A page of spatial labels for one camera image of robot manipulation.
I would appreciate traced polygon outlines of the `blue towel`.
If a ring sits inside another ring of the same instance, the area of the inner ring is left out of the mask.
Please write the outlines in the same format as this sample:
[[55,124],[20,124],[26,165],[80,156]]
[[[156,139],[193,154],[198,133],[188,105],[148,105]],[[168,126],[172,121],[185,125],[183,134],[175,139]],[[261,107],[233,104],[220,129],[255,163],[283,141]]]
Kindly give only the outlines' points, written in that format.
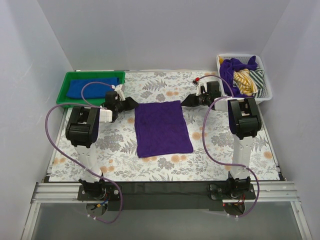
[[89,79],[73,79],[70,81],[70,85],[66,96],[71,99],[82,99],[81,91],[83,87],[88,85],[84,91],[83,96],[85,99],[101,99],[105,97],[106,92],[113,91],[110,87],[111,85],[117,86],[120,84],[120,80],[118,77],[110,77],[110,78],[89,78]]

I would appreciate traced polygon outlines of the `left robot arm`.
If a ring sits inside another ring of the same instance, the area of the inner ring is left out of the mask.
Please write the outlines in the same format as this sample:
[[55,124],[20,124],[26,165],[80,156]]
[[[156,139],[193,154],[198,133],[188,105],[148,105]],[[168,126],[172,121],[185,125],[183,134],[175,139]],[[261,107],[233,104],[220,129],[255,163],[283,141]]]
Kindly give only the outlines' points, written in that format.
[[113,123],[119,113],[130,111],[139,106],[132,97],[124,97],[121,92],[109,91],[105,94],[105,101],[96,107],[73,107],[65,136],[74,146],[78,161],[85,169],[95,175],[86,172],[79,182],[83,186],[84,193],[92,199],[101,200],[107,194],[106,184],[100,176],[103,175],[98,166],[95,142],[99,135],[100,123]]

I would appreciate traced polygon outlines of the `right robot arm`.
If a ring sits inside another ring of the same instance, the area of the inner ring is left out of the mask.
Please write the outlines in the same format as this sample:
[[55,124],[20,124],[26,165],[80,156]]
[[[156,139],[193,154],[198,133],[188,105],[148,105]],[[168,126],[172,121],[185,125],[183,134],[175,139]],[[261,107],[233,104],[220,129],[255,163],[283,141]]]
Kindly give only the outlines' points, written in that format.
[[252,97],[222,96],[217,81],[202,83],[200,78],[196,78],[193,84],[197,87],[196,93],[188,95],[181,106],[207,106],[205,118],[208,118],[211,111],[226,112],[233,135],[233,158],[231,163],[226,164],[230,168],[227,180],[211,183],[208,191],[214,200],[224,196],[243,200],[246,194],[254,194],[251,178],[257,177],[250,168],[252,145],[262,128],[256,100]]

